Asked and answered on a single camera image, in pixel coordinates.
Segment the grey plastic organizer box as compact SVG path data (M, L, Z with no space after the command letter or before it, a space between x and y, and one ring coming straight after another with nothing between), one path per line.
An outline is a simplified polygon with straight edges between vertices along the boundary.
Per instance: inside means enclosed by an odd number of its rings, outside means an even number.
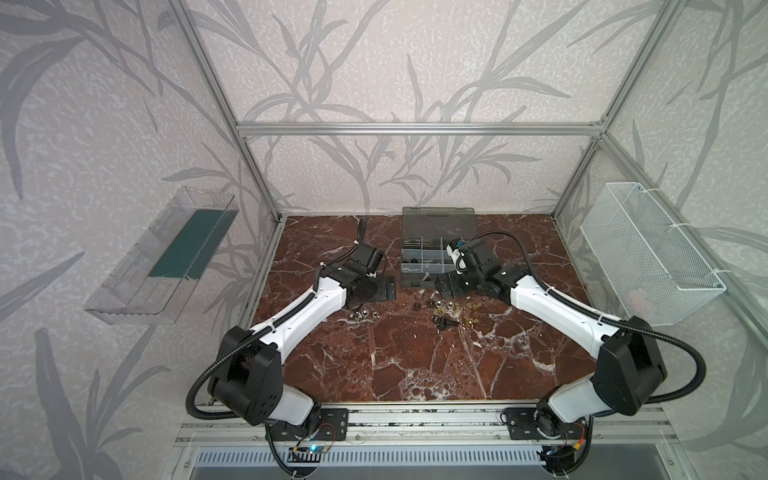
M475 210L468 207L402 209L400 278L402 287L435 287L439 275L453 272L447 246L478 233Z

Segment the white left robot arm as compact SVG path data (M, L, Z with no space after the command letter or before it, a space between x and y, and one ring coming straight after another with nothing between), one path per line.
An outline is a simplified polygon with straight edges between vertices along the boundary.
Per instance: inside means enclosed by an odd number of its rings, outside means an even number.
M247 330L234 327L222 339L216 361L202 375L208 394L225 406L199 411L200 419L240 418L256 426L283 422L303 434L320 424L320 404L286 385L288 356L323 321L355 305L396 298L392 276L355 274L345 267L324 268L300 297L265 322Z

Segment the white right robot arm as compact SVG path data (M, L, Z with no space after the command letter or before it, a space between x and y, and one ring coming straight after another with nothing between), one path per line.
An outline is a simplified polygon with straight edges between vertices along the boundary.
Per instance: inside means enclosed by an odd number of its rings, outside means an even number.
M436 277L444 298L476 294L529 313L564 334L596 360L595 370L540 399L536 420L554 430L601 412L636 414L666 379L666 367L649 325L605 315L517 267L490 276L465 271Z

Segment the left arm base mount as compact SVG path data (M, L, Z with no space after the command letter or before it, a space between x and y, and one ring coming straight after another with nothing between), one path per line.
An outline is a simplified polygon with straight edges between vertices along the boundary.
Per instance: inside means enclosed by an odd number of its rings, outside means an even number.
M313 410L309 418L299 426L277 421L266 429L273 440L282 442L344 441L349 427L349 416L350 411L346 408L321 407L319 410Z

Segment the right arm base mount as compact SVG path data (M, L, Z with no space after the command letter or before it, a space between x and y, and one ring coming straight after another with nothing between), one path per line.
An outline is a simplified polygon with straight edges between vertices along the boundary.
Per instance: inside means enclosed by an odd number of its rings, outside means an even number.
M509 407L499 415L511 440L578 441L588 427L584 418L564 423L556 416L539 413L535 407Z

